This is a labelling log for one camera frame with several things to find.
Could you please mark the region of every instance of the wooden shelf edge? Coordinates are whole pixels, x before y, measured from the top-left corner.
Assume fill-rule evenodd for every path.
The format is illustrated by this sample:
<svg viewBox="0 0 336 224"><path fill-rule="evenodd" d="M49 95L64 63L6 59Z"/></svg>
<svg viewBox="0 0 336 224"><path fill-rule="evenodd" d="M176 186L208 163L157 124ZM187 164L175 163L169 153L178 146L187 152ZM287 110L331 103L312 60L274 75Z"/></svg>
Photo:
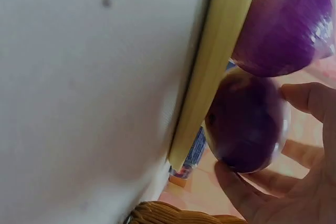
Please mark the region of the wooden shelf edge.
<svg viewBox="0 0 336 224"><path fill-rule="evenodd" d="M211 0L200 49L169 153L180 170L211 105L252 0Z"/></svg>

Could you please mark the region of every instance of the finger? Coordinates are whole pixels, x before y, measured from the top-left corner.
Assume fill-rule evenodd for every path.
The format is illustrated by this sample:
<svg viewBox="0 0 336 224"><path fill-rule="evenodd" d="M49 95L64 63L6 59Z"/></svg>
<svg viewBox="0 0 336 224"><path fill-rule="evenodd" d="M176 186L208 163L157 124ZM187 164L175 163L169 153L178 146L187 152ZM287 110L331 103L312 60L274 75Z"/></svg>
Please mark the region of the finger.
<svg viewBox="0 0 336 224"><path fill-rule="evenodd" d="M246 187L238 175L230 171L222 162L216 163L215 173L221 188L237 211L247 221L252 222L255 214L262 207L263 200Z"/></svg>
<svg viewBox="0 0 336 224"><path fill-rule="evenodd" d="M287 194L299 181L297 178L278 174L268 169L256 173L244 174L243 176L276 196Z"/></svg>
<svg viewBox="0 0 336 224"><path fill-rule="evenodd" d="M329 177L336 183L336 118L326 120L323 124L323 146L325 166Z"/></svg>
<svg viewBox="0 0 336 224"><path fill-rule="evenodd" d="M285 99L300 111L312 114L323 122L332 89L320 83L285 84L281 87Z"/></svg>
<svg viewBox="0 0 336 224"><path fill-rule="evenodd" d="M259 196L262 200L265 202L270 201L271 199L276 199L277 197L274 197L273 195L265 194L262 191L255 188L253 185L251 185L248 181L246 181L244 178L242 178L240 175L238 175L240 180L244 183L244 185L250 189L255 195Z"/></svg>
<svg viewBox="0 0 336 224"><path fill-rule="evenodd" d="M301 144L290 139L286 141L282 153L308 169L319 163L324 157L323 148Z"/></svg>

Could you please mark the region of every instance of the red onion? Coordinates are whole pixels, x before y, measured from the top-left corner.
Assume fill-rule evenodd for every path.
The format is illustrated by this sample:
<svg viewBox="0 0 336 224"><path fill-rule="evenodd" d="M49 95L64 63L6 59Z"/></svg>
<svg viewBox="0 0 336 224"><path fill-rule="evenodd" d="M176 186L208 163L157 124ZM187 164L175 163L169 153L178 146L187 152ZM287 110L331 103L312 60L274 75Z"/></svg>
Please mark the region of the red onion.
<svg viewBox="0 0 336 224"><path fill-rule="evenodd" d="M239 68L228 71L205 118L214 155L239 173L268 166L285 141L290 109L276 83Z"/></svg>
<svg viewBox="0 0 336 224"><path fill-rule="evenodd" d="M260 77L334 54L334 0L253 0L232 59Z"/></svg>

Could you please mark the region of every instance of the dark spot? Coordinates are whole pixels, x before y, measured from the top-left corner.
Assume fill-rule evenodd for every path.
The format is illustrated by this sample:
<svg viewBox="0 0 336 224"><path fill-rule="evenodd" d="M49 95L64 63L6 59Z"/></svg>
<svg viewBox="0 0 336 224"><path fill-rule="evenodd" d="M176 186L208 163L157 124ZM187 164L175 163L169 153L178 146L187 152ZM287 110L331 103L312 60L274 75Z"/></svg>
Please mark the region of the dark spot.
<svg viewBox="0 0 336 224"><path fill-rule="evenodd" d="M208 116L208 119L209 119L209 124L210 124L210 125L213 125L214 122L216 121L216 116L215 116L214 114L211 113L211 114Z"/></svg>
<svg viewBox="0 0 336 224"><path fill-rule="evenodd" d="M68 81L68 85L71 90L76 89L76 81L73 78L70 78L70 80Z"/></svg>
<svg viewBox="0 0 336 224"><path fill-rule="evenodd" d="M110 8L111 7L111 0L101 0L101 4L105 8Z"/></svg>
<svg viewBox="0 0 336 224"><path fill-rule="evenodd" d="M89 208L89 203L87 201L83 202L80 206L79 209L83 212L88 211Z"/></svg>

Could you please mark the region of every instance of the white surface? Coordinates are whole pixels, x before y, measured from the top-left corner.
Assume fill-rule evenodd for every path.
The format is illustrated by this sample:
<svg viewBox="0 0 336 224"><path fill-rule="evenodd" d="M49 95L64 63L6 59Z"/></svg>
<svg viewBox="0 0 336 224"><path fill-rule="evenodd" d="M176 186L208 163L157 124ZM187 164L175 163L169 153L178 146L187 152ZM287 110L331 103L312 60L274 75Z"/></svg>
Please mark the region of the white surface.
<svg viewBox="0 0 336 224"><path fill-rule="evenodd" d="M1 224L111 224L158 196L202 1L0 0Z"/></svg>

